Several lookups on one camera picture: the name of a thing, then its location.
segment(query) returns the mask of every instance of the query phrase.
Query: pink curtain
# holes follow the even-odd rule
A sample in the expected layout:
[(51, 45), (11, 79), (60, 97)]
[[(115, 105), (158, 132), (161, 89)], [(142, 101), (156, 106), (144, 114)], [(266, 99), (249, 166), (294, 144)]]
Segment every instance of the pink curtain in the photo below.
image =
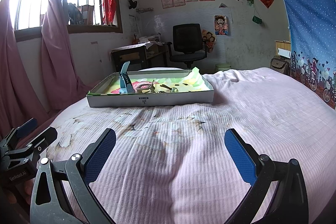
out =
[(41, 125), (49, 119), (49, 115), (37, 98), (23, 67), (9, 14), (9, 0), (1, 0), (0, 139), (30, 118), (36, 118)]
[(75, 70), (67, 24), (61, 0), (48, 0), (42, 24), (42, 73), (52, 109), (64, 109), (89, 91)]

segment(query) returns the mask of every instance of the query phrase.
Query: cardboard box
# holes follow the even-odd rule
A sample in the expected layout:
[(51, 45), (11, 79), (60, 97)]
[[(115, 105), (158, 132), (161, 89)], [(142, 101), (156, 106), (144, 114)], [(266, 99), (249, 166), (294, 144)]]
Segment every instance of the cardboard box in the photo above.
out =
[[(191, 70), (151, 70), (130, 71), (128, 76), (132, 79), (143, 78), (182, 78)], [(86, 96), (90, 107), (133, 107), (133, 106), (173, 106), (194, 103), (212, 103), (214, 89), (202, 77), (209, 90), (177, 92), (177, 93), (149, 93), (149, 94), (102, 94), (119, 73), (113, 73), (95, 86)]]

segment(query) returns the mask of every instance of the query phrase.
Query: metal bolt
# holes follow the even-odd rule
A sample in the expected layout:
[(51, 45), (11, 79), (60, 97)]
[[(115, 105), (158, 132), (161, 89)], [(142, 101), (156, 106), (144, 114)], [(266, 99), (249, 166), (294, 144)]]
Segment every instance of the metal bolt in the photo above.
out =
[(291, 163), (294, 164), (294, 165), (299, 165), (299, 162), (296, 159), (292, 159)]
[(269, 160), (269, 156), (265, 155), (265, 154), (261, 154), (260, 158), (262, 161), (268, 161)]
[(73, 154), (73, 155), (71, 156), (71, 159), (72, 159), (72, 160), (79, 160), (80, 157), (81, 157), (80, 154)]
[(41, 164), (47, 164), (48, 161), (49, 161), (48, 158), (43, 158), (43, 159), (41, 159)]

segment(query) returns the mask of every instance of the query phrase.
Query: bedsheet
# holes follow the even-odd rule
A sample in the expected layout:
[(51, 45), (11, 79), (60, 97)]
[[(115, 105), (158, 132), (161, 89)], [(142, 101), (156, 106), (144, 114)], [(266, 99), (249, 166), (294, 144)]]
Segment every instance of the bedsheet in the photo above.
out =
[[(51, 124), (58, 139), (47, 156), (66, 160), (112, 128), (115, 148), (90, 187), (116, 223), (219, 224), (250, 187), (224, 146), (225, 131), (235, 128), (259, 154), (299, 160), (312, 223), (336, 189), (336, 112), (312, 90), (267, 68), (204, 78), (215, 90), (212, 104), (90, 108), (84, 98)], [(263, 216), (275, 185), (254, 220)]]

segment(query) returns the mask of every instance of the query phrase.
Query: hand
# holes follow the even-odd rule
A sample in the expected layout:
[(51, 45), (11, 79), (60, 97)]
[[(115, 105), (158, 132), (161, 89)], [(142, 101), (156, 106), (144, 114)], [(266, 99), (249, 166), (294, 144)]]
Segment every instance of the hand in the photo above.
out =
[[(28, 181), (25, 181), (23, 183), (23, 188), (24, 188), (25, 194), (26, 194), (26, 196), (24, 196), (24, 199), (26, 200), (26, 202), (28, 204), (30, 204), (30, 200), (31, 200), (31, 197), (32, 197), (33, 185), (34, 185), (34, 181), (32, 179), (28, 180)], [(7, 196), (7, 199), (8, 199), (10, 204), (15, 204), (16, 203), (16, 197), (14, 196), (14, 194), (11, 191), (8, 191), (8, 190), (4, 189), (4, 193)]]

